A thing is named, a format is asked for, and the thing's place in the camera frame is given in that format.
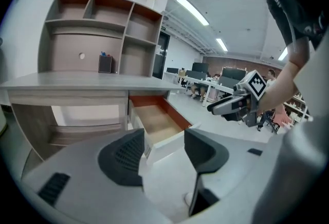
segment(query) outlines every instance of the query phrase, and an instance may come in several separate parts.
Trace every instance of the computer monitor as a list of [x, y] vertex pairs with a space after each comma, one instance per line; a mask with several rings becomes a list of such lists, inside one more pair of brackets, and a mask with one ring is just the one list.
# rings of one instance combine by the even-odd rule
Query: computer monitor
[[207, 76], [207, 74], [204, 72], [192, 71], [192, 70], [187, 70], [185, 75], [190, 78], [195, 78], [195, 79], [203, 80], [203, 81], [206, 80], [206, 76]]
[[177, 68], [167, 68], [167, 72], [178, 74], [179, 69]]
[[242, 80], [246, 75], [245, 70], [233, 69], [233, 68], [224, 68], [222, 76], [228, 77], [235, 80]]
[[208, 63], [200, 63], [195, 62], [192, 66], [192, 71], [199, 71], [199, 72], [208, 72], [209, 64]]

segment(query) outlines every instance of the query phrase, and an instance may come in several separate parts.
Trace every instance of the drawer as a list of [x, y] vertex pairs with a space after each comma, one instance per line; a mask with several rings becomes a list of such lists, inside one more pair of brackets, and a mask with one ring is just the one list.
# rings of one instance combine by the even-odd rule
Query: drawer
[[152, 144], [192, 127], [163, 96], [130, 96], [129, 118], [133, 128], [144, 128]]
[[191, 125], [163, 96], [130, 96], [129, 119], [134, 129], [145, 129], [147, 165], [183, 148], [184, 130], [200, 126]]

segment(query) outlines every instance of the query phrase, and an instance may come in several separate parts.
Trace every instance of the robotic arm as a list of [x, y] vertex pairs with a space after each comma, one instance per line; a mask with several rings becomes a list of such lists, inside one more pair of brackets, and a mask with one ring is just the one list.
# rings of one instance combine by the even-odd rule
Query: robotic arm
[[257, 125], [258, 102], [263, 96], [266, 83], [253, 70], [233, 87], [233, 95], [208, 105], [213, 115], [222, 115], [227, 121], [243, 120], [248, 127]]

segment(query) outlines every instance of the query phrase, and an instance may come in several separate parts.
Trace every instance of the small box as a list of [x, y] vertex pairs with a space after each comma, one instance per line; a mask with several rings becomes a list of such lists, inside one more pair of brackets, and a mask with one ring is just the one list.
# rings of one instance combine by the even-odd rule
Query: small box
[[112, 57], [99, 55], [98, 72], [111, 73]]

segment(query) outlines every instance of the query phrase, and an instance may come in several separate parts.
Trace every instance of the person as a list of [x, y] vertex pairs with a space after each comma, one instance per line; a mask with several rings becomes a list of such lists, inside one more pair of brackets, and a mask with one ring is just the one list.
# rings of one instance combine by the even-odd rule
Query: person
[[329, 0], [266, 0], [288, 51], [288, 62], [259, 101], [258, 114], [274, 109], [296, 93], [294, 77], [309, 59], [309, 40], [316, 49], [328, 26]]
[[[207, 72], [206, 78], [207, 77], [211, 77], [209, 72]], [[204, 100], [204, 95], [206, 93], [207, 88], [208, 87], [204, 84], [194, 83], [191, 86], [191, 91], [192, 91], [191, 98], [194, 99], [196, 97], [195, 90], [198, 89], [200, 91], [200, 102], [202, 102]]]
[[[266, 82], [266, 88], [268, 89], [269, 87], [271, 87], [272, 85], [274, 85], [275, 81], [276, 81], [276, 72], [272, 69], [268, 70], [268, 73], [267, 73], [267, 77], [268, 77], [268, 80]], [[274, 110], [267, 110], [265, 112], [263, 112], [263, 115], [262, 115], [262, 118], [257, 126], [257, 130], [258, 131], [261, 131], [261, 129], [263, 128], [264, 126], [264, 122], [266, 121], [266, 117], [271, 117], [274, 113]]]

